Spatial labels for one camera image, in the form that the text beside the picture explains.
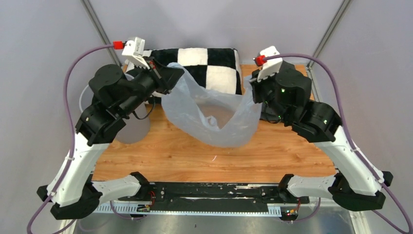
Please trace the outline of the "translucent blue plastic trash bag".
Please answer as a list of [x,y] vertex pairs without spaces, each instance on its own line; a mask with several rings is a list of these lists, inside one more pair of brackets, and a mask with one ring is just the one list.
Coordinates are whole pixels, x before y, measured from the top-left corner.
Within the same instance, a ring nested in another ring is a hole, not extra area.
[[168,121],[195,139],[237,148],[256,133],[262,111],[262,104],[253,101],[251,85],[244,88],[243,95],[208,90],[185,70],[171,93],[161,97],[161,106]]

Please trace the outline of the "grey plastic trash bin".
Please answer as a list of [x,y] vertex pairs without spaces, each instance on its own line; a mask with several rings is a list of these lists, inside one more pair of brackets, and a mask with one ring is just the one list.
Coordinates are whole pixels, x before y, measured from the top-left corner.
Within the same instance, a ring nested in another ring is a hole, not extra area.
[[89,87],[92,102],[75,126],[75,132],[84,136],[88,145],[111,143],[115,139],[131,144],[148,133],[150,124],[145,119],[144,101],[154,89],[150,77],[139,74],[131,79],[123,72],[97,73]]

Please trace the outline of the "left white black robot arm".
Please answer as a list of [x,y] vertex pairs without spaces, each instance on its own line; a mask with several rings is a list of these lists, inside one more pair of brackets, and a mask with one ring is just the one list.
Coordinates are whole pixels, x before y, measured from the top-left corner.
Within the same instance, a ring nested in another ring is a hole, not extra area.
[[156,61],[149,69],[136,68],[127,79],[115,64],[99,68],[89,81],[94,101],[81,114],[74,135],[74,146],[49,185],[38,188],[38,196],[51,202],[51,214],[57,220],[82,219],[99,205],[123,197],[144,201],[150,184],[139,172],[126,177],[93,182],[90,174],[102,153],[126,126],[126,119],[154,92],[169,94],[185,73],[180,67],[167,67]]

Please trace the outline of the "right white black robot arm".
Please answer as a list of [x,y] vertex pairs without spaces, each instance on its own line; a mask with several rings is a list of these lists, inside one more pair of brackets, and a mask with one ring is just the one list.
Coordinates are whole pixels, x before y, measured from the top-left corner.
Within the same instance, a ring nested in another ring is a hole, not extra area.
[[260,69],[252,72],[249,83],[255,103],[275,112],[286,127],[321,149],[333,162],[336,173],[324,177],[286,174],[278,184],[278,197],[291,203],[301,197],[333,200],[350,211],[382,209],[392,173],[376,169],[355,149],[344,125],[327,103],[311,100],[312,81],[294,68],[287,68],[260,79]]

